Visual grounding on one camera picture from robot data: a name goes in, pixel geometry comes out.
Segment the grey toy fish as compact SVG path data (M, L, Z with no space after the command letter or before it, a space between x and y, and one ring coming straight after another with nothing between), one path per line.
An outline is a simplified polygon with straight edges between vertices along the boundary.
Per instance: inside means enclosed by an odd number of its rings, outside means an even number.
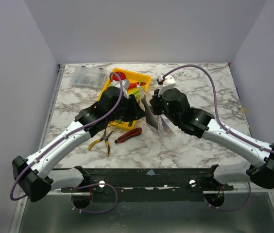
M146 118L146 123L150 126L152 126L154 129L158 130L158 119L156 116L151 112L151 109L147 103L146 96L144 96L141 99L141 102L145 108L145 118Z

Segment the clear zip top bag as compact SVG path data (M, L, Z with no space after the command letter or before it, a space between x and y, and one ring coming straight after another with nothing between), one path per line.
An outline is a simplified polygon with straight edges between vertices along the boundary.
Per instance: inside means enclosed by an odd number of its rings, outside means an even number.
M142 89L141 86L137 85L139 90L139 105L145 112L145 122L150 130L157 136L168 136L173 135L173 130L169 127L166 121L161 115L154 115L153 108L150 104L152 95Z

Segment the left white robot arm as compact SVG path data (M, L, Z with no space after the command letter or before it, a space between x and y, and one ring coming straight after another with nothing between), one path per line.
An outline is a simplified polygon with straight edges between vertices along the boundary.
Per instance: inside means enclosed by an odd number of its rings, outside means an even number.
M13 185L19 185L30 201L39 201L51 190L60 188L51 171L71 151L105 130L112 121L130 122L144 116L133 94L125 96L117 87L107 88L97 102L81 110L49 144L27 158L18 156L12 161Z

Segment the purple toy eggplant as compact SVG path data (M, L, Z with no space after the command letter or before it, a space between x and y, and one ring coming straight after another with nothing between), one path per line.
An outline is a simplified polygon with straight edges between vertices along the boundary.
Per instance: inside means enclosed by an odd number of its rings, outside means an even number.
M165 119L165 117L164 116L160 116L160 118L161 118L161 122L162 122L162 128L164 129L164 131L169 131L170 127L169 127L168 122Z

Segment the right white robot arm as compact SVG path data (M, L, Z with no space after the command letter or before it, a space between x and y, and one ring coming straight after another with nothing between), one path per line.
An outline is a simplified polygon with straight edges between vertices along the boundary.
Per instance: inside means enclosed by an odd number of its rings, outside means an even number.
M208 189L246 181L262 188L274 188L274 142L264 143L240 132L225 130L211 113L191 107L186 95L176 88L164 93L155 90L150 104L155 115L165 115L184 133L215 142L246 160L245 163L217 166L214 173L205 178Z

